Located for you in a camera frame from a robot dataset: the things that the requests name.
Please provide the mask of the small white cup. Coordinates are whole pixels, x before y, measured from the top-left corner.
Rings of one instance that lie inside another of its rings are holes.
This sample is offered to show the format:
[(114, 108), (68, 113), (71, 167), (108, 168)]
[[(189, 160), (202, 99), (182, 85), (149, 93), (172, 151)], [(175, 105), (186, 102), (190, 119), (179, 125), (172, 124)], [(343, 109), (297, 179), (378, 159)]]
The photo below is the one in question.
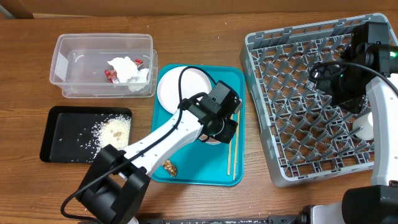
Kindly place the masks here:
[(360, 138), (365, 141), (370, 141), (374, 139), (374, 131), (373, 131), (373, 114), (371, 112), (362, 115), (353, 123), (353, 130), (359, 128), (359, 131), (354, 135), (357, 138)]

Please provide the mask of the rice pile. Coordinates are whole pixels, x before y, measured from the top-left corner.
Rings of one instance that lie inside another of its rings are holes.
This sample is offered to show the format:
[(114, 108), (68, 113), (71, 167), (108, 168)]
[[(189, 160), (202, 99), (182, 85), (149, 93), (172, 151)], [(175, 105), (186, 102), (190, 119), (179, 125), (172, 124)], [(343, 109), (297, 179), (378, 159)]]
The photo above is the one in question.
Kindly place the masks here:
[(52, 159), (91, 163), (108, 144), (129, 144), (132, 118), (126, 114), (61, 113), (53, 136)]

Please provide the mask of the white napkin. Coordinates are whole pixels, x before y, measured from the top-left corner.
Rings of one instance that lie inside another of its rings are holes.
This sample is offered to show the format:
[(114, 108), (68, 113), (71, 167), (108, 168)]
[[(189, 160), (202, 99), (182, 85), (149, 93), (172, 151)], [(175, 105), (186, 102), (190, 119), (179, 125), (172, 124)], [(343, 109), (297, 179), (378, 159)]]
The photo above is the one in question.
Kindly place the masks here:
[(143, 90), (149, 81), (149, 69), (144, 68), (140, 59), (132, 60), (130, 57), (116, 57), (108, 64), (112, 69), (105, 70), (104, 74), (111, 83), (128, 84), (131, 92)]

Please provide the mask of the red snack wrapper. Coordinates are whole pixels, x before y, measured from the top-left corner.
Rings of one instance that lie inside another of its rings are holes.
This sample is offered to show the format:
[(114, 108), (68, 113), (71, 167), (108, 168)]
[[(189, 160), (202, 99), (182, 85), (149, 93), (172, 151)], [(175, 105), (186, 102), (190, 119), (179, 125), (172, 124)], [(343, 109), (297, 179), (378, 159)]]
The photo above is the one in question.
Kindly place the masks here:
[(112, 69), (105, 70), (104, 74), (111, 83), (127, 83), (139, 77), (139, 69), (143, 63), (144, 61), (140, 59), (116, 57), (108, 61)]

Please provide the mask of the pink bowl with rice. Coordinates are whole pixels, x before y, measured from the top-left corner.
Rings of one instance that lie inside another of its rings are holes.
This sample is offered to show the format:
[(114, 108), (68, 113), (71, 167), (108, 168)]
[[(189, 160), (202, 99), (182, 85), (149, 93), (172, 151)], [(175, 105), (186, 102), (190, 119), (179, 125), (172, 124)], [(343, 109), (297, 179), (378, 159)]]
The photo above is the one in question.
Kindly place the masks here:
[(217, 144), (220, 144), (220, 142), (219, 141), (217, 141), (217, 140), (215, 140), (215, 139), (213, 139), (213, 138), (209, 138), (207, 135), (205, 135), (205, 134), (202, 134), (200, 137), (199, 137), (199, 140), (201, 140), (202, 142), (204, 142), (204, 143), (206, 143), (206, 144), (210, 144), (210, 145), (217, 145)]

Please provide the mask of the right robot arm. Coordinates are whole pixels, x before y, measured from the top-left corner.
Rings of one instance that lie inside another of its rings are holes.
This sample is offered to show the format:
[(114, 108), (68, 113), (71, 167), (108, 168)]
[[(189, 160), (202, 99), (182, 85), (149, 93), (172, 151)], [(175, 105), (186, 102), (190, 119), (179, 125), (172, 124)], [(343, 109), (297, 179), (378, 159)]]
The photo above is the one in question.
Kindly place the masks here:
[(317, 62), (308, 79), (331, 105), (358, 114), (367, 96), (373, 114), (371, 185), (349, 189), (341, 202), (307, 206), (299, 223), (397, 223), (397, 47), (385, 22), (366, 22), (351, 33), (339, 61)]

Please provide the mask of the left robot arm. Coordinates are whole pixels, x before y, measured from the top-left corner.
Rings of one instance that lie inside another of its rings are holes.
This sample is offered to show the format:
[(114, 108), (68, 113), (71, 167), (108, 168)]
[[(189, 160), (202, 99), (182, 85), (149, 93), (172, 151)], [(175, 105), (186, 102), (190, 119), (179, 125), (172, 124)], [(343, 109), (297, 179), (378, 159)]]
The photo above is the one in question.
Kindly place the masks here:
[(238, 127), (231, 115), (242, 107), (238, 94), (219, 81), (209, 93), (181, 98), (175, 114), (144, 139), (117, 150), (100, 150), (75, 198), (93, 223), (134, 223), (151, 176), (168, 158), (200, 136), (229, 143)]

